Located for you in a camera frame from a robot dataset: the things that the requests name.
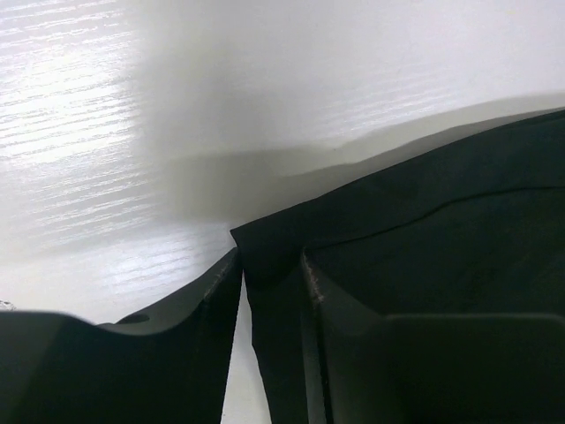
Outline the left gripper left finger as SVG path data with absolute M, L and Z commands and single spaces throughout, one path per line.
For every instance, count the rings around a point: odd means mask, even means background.
M 241 283 L 230 251 L 115 323 L 2 313 L 2 422 L 220 422 Z

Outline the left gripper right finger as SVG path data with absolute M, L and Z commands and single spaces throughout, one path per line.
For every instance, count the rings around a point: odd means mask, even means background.
M 311 423 L 563 422 L 561 316 L 382 315 L 301 268 Z

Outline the black shorts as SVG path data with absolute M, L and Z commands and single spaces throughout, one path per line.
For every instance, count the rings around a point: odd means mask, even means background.
M 382 315 L 564 320 L 564 115 L 496 127 L 232 231 L 274 423 L 307 418 L 301 260 Z

